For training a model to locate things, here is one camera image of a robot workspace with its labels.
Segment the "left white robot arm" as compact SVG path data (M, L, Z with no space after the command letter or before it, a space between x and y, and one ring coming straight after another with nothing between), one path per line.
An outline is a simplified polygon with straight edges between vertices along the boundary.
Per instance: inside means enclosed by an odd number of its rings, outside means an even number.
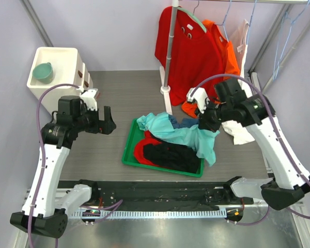
M68 217L83 204L99 202L98 184L81 179L59 201L55 195L63 165L73 142L81 132L111 134L116 129L110 106L104 106L104 120L99 119L95 100L63 96L53 120L41 129L39 161L27 201L20 212L11 215L10 223L18 229L58 239L67 227Z

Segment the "dark blue t shirt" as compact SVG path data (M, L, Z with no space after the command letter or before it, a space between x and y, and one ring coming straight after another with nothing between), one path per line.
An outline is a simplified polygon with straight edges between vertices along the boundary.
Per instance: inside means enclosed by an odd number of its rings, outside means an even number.
M194 118L183 118L181 122L178 122L177 118L173 115L168 116L174 129L190 128L194 125L198 125L199 120Z

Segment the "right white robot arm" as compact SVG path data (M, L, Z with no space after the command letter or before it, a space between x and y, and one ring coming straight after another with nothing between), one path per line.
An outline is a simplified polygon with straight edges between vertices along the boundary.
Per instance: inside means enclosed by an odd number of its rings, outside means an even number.
M268 99L259 90L248 97L239 84L242 77L229 74L227 78L214 86L218 104L213 103L203 88L205 83L216 79L216 76L203 80L189 91L187 99L196 101L198 105L199 128L215 131L229 120L240 123L261 148L274 177L233 178L223 191L224 200L235 204L243 197L258 198L275 210L297 203L310 192L310 172L293 152Z

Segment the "light teal t shirt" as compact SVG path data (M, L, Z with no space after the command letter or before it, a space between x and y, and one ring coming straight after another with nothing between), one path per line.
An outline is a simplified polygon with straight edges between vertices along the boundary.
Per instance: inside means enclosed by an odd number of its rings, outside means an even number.
M215 138L220 132L200 130L198 125L190 128L174 129L168 116L167 112L157 115L150 113L141 116L136 121L140 130L150 131L153 136L162 141L190 147L196 151L199 158L205 159L209 166L212 166L216 162Z

